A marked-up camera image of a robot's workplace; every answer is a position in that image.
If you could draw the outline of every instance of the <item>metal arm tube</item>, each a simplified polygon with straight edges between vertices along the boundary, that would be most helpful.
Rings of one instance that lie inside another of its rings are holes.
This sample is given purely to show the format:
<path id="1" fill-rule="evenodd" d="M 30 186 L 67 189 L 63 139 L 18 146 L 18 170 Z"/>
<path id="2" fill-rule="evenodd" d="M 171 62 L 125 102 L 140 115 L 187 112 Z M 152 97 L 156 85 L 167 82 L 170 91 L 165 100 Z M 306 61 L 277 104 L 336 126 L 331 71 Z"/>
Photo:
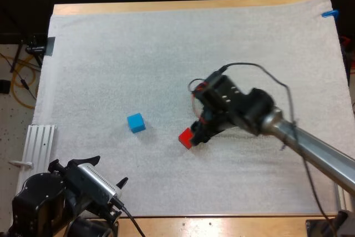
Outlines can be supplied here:
<path id="1" fill-rule="evenodd" d="M 355 160 L 300 128 L 296 131 L 298 146 L 292 124 L 283 119 L 282 112 L 277 108 L 262 124 L 262 134 L 273 135 L 296 153 L 304 155 L 322 173 L 355 195 Z"/>

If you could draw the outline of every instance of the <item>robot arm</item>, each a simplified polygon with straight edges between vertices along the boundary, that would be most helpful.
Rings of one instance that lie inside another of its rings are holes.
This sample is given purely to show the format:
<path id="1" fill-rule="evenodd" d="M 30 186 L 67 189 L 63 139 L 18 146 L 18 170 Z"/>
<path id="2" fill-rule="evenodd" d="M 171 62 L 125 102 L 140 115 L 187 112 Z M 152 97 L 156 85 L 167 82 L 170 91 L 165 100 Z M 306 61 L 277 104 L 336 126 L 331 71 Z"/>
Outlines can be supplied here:
<path id="1" fill-rule="evenodd" d="M 240 127 L 254 135 L 273 135 L 355 195 L 355 160 L 304 130 L 294 128 L 282 117 L 281 110 L 275 107 L 266 92 L 254 88 L 249 94 L 243 94 L 229 77 L 216 71 L 192 93 L 204 107 L 199 120 L 191 126 L 191 145 L 206 143 L 232 127 Z"/>
<path id="2" fill-rule="evenodd" d="M 13 224 L 4 236 L 51 237 L 65 226 L 67 237 L 117 236 L 119 210 L 127 214 L 144 236 L 119 200 L 128 178 L 111 184 L 95 169 L 99 160 L 100 156 L 73 159 L 64 167 L 57 159 L 50 163 L 49 173 L 28 178 L 12 201 Z M 105 223 L 79 217 L 85 210 Z"/>

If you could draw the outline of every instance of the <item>metal bracket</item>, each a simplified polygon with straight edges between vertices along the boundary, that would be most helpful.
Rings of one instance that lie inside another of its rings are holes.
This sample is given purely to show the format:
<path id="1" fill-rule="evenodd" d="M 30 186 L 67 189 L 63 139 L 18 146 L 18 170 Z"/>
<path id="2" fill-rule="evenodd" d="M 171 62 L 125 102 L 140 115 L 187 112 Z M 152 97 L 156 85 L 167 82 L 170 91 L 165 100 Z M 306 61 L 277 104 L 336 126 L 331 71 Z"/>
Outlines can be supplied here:
<path id="1" fill-rule="evenodd" d="M 11 160 L 10 164 L 20 167 L 16 193 L 32 175 L 47 172 L 50 151 L 56 130 L 54 125 L 30 125 L 21 161 Z"/>
<path id="2" fill-rule="evenodd" d="M 11 165 L 14 165 L 15 167 L 25 167 L 25 168 L 31 168 L 33 169 L 33 164 L 32 162 L 23 162 L 23 161 L 17 161 L 17 160 L 10 160 L 9 163 Z"/>

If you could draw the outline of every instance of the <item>wooden table edge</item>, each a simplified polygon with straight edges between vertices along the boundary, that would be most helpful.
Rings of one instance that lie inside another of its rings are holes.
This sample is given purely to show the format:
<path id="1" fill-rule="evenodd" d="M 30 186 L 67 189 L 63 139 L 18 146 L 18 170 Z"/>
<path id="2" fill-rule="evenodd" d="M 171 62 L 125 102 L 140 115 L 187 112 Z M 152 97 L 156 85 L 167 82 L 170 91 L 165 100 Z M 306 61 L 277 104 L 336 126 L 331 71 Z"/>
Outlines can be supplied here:
<path id="1" fill-rule="evenodd" d="M 173 11 L 196 8 L 259 7 L 291 4 L 306 0 L 203 0 L 165 2 L 121 2 L 55 4 L 54 15 L 101 14 L 142 11 Z"/>

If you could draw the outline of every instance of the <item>blue clip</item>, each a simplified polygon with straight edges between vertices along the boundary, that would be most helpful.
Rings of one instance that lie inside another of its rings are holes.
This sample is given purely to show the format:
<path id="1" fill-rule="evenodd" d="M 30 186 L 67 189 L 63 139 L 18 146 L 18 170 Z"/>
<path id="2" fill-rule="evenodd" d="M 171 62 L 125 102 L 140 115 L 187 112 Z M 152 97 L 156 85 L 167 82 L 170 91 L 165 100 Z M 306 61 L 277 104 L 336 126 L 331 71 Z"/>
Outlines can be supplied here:
<path id="1" fill-rule="evenodd" d="M 339 17 L 339 11 L 337 9 L 334 9 L 333 11 L 327 11 L 327 12 L 322 13 L 323 18 L 326 18 L 329 16 L 333 16 L 334 20 L 336 21 Z"/>

